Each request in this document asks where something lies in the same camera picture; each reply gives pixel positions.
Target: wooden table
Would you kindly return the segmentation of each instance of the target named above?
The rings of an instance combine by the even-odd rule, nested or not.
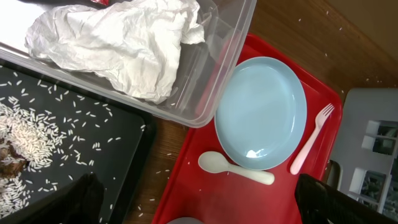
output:
[[[326,1],[257,0],[249,31],[332,87],[342,100],[352,88],[398,85],[398,63]],[[126,224],[151,223],[170,175],[165,170],[173,169],[188,131],[170,121],[157,123],[159,135]]]

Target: light blue plate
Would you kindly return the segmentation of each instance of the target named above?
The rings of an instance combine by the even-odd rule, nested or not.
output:
[[[229,157],[247,169],[283,163],[305,128],[307,102],[296,74],[274,58],[238,65],[218,106],[215,125]]]

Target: gray plastic container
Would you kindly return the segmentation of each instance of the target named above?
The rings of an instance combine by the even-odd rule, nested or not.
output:
[[[12,22],[2,27],[0,58],[163,119],[199,128],[209,123],[216,111],[238,61],[256,0],[197,1],[201,7],[198,23],[205,28],[206,42],[182,44],[180,66],[172,94],[158,105],[120,94],[109,81],[92,73],[70,73],[30,58],[24,47],[25,31],[41,13],[57,6],[54,4],[7,0],[0,8],[0,20]]]

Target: pink fork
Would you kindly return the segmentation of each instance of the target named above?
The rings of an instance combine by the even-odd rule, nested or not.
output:
[[[307,155],[310,152],[313,143],[315,142],[319,132],[321,131],[323,124],[325,124],[326,119],[328,119],[334,109],[335,107],[331,103],[329,103],[318,113],[317,117],[315,118],[315,130],[313,130],[310,138],[305,143],[301,151],[298,153],[297,157],[293,161],[292,166],[290,167],[290,173],[292,173],[293,175],[298,174],[298,172],[300,171],[305,161],[305,158],[307,158]]]

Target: red tray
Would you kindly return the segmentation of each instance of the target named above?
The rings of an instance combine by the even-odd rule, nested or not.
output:
[[[203,128],[190,129],[152,223],[168,223],[180,217],[197,218],[206,224],[301,223],[294,199],[298,175],[290,174],[289,167],[314,130],[317,113],[332,103],[336,109],[301,169],[301,173],[322,178],[340,126],[341,101],[325,84],[260,38],[249,34],[238,63],[258,56],[284,62],[301,80],[308,115],[296,151],[283,164],[269,170],[275,175],[275,182],[262,185],[232,173],[210,174],[201,170],[198,158],[203,152],[226,154],[218,142],[213,121]]]

